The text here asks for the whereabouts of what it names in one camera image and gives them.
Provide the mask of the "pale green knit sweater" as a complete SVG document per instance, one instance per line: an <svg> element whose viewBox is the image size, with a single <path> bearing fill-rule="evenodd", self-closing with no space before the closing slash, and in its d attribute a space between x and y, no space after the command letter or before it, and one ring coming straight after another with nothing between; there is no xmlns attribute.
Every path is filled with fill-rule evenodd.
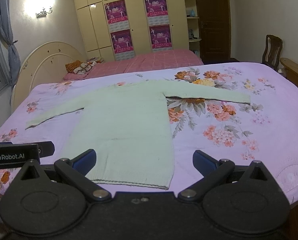
<svg viewBox="0 0 298 240"><path fill-rule="evenodd" d="M212 99L249 103L246 94L183 81L149 80L109 86L69 99L27 123L36 127L56 116L81 111L62 157L93 149L90 180L168 189L174 150L166 99Z"/></svg>

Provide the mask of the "cream round headboard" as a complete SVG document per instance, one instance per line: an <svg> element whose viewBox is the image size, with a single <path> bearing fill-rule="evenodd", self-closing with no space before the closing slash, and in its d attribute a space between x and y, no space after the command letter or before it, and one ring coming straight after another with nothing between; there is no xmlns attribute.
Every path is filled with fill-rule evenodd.
<svg viewBox="0 0 298 240"><path fill-rule="evenodd" d="M47 42L32 51L23 62L12 90L11 111L14 112L36 86L61 82L67 74L65 65L76 60L85 61L86 56L61 41Z"/></svg>

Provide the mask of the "orange patterned pillow pile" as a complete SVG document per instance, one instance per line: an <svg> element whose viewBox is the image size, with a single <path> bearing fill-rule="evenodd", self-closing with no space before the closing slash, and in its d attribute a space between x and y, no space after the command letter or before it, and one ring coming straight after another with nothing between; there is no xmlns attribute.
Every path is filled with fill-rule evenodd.
<svg viewBox="0 0 298 240"><path fill-rule="evenodd" d="M65 68L68 73L83 75L88 73L97 64L103 63L102 57L93 57L86 62L76 60L72 63L65 64Z"/></svg>

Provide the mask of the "pink checked bed cover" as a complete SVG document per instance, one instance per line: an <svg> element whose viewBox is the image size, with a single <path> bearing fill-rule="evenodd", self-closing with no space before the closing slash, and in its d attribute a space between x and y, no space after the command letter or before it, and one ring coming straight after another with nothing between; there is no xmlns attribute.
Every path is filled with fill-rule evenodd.
<svg viewBox="0 0 298 240"><path fill-rule="evenodd" d="M151 70L172 69L203 65L200 57L187 49L164 50L142 54L132 59L98 63L86 74L68 73L64 81L84 80L115 74L146 72Z"/></svg>

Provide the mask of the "corner shelf unit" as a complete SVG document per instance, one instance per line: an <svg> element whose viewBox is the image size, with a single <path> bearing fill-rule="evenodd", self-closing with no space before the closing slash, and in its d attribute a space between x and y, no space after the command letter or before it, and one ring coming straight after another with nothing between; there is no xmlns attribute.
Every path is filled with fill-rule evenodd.
<svg viewBox="0 0 298 240"><path fill-rule="evenodd" d="M197 0L185 0L189 49L200 57L200 33Z"/></svg>

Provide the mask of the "dark wooden chair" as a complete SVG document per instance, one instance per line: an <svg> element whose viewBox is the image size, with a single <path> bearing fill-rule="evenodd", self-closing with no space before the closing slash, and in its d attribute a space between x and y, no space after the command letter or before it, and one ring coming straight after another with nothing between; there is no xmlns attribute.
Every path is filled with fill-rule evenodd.
<svg viewBox="0 0 298 240"><path fill-rule="evenodd" d="M278 71L280 56L283 48L283 41L274 35L266 35L265 50L262 56L262 64Z"/></svg>

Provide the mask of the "lower left pink poster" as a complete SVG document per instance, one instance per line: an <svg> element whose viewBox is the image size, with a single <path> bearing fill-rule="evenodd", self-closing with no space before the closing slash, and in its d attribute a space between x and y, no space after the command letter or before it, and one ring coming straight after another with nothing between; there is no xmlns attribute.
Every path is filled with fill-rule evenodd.
<svg viewBox="0 0 298 240"><path fill-rule="evenodd" d="M115 31L110 34L115 54L133 51L133 42L129 29Z"/></svg>

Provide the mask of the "pink poster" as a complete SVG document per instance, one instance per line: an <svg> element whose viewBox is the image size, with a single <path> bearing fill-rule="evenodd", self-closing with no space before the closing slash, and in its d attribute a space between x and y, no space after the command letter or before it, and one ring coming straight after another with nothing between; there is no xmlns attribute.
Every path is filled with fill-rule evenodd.
<svg viewBox="0 0 298 240"><path fill-rule="evenodd" d="M105 3L105 12L109 25L128 21L125 0Z"/></svg>
<svg viewBox="0 0 298 240"><path fill-rule="evenodd" d="M145 0L147 17L168 15L166 0Z"/></svg>
<svg viewBox="0 0 298 240"><path fill-rule="evenodd" d="M149 32L153 51L172 49L169 24L150 26Z"/></svg>
<svg viewBox="0 0 298 240"><path fill-rule="evenodd" d="M133 42L129 29L115 31L110 34L115 54L133 51Z"/></svg>

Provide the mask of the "lower right pink poster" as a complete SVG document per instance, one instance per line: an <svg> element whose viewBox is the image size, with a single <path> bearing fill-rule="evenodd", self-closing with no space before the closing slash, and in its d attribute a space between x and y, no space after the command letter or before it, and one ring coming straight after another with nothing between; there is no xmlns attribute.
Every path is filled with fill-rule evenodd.
<svg viewBox="0 0 298 240"><path fill-rule="evenodd" d="M149 32L153 51L172 49L169 24L150 26Z"/></svg>

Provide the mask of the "blue grey curtain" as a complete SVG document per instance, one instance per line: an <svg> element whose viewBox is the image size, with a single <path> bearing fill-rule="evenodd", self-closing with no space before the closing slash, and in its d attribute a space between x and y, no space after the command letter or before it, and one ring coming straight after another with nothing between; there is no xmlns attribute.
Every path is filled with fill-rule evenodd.
<svg viewBox="0 0 298 240"><path fill-rule="evenodd" d="M13 39L13 31L10 19L10 0L0 0L0 38L7 45L8 51L8 82L14 86L18 80L20 71L20 57L14 45L17 41Z"/></svg>

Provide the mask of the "upper left pink poster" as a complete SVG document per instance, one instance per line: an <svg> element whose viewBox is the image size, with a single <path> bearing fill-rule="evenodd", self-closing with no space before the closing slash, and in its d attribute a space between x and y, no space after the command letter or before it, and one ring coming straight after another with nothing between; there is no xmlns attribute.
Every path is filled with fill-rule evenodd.
<svg viewBox="0 0 298 240"><path fill-rule="evenodd" d="M128 21L125 0L105 3L105 12L109 25Z"/></svg>

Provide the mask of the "dark wooden door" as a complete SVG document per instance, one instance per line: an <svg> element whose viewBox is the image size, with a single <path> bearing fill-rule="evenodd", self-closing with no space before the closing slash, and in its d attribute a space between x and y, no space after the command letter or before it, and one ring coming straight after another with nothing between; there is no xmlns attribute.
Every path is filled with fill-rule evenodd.
<svg viewBox="0 0 298 240"><path fill-rule="evenodd" d="M229 0L196 0L201 38L200 57L204 64L228 62L231 55Z"/></svg>

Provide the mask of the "cream wardrobe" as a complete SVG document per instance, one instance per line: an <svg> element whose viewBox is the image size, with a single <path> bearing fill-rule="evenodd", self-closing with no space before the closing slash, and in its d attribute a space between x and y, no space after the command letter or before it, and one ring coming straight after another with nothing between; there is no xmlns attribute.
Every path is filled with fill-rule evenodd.
<svg viewBox="0 0 298 240"><path fill-rule="evenodd" d="M169 24L172 49L189 48L185 0L166 0L168 15L158 17L147 17L145 0L125 0L128 21L109 25L105 3L114 1L119 0L74 0L84 46L89 57L101 56L110 62L157 52L152 50L149 27L164 24ZM110 34L126 29L131 32L134 50L115 54Z"/></svg>

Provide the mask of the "upper right pink poster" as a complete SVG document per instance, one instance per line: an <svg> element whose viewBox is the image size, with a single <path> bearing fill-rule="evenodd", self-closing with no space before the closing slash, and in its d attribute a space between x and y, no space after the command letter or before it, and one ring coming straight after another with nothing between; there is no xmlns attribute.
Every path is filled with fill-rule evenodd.
<svg viewBox="0 0 298 240"><path fill-rule="evenodd" d="M168 15L166 0L145 0L147 17Z"/></svg>

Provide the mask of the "wall lamp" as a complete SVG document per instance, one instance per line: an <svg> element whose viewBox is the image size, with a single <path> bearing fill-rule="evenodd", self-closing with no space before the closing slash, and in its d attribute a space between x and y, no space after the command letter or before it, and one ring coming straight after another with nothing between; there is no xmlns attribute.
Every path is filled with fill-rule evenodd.
<svg viewBox="0 0 298 240"><path fill-rule="evenodd" d="M43 18L46 17L48 14L51 14L53 12L52 7L49 8L43 8L40 12L36 13L37 18Z"/></svg>

